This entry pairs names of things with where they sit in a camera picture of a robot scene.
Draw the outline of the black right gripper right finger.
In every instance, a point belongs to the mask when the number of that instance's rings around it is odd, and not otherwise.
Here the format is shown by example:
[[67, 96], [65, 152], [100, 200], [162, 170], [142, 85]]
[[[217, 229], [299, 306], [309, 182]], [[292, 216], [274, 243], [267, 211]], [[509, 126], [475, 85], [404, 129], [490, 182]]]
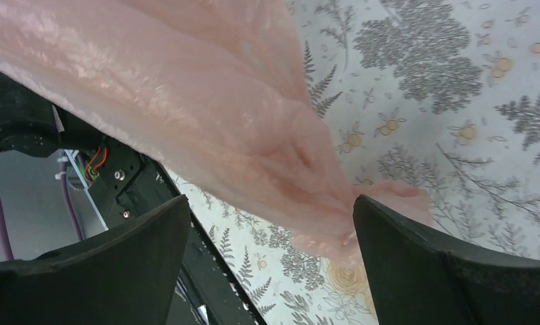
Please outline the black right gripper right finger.
[[379, 323], [540, 324], [540, 260], [470, 244], [367, 196], [353, 220]]

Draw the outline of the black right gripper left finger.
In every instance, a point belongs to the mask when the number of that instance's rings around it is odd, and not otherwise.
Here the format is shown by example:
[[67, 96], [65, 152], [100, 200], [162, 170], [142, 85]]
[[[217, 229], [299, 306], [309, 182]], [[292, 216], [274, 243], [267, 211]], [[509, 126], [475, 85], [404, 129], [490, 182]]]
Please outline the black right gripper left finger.
[[178, 196], [82, 242], [0, 262], [0, 324], [165, 324], [190, 223]]

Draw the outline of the pink plastic trash bag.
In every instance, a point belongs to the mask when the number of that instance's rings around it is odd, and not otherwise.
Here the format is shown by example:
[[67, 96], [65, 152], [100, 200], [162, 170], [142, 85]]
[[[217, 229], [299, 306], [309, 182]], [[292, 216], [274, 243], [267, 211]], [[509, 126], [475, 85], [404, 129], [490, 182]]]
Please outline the pink plastic trash bag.
[[0, 71], [308, 254], [362, 262], [362, 194], [432, 223], [424, 191], [345, 177], [285, 1], [0, 1]]

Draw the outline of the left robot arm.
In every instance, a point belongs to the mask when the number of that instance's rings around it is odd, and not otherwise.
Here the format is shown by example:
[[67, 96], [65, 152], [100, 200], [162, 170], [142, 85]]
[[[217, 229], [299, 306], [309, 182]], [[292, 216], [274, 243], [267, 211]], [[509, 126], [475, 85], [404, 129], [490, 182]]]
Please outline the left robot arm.
[[63, 149], [95, 150], [104, 134], [0, 72], [0, 152], [47, 158]]

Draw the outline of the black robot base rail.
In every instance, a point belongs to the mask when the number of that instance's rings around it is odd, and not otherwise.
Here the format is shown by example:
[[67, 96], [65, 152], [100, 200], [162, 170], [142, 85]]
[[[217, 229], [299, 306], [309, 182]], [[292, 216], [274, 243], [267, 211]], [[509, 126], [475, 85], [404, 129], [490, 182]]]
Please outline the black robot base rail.
[[126, 290], [121, 324], [264, 323], [158, 162], [109, 137], [77, 157], [102, 224], [121, 235], [111, 269]]

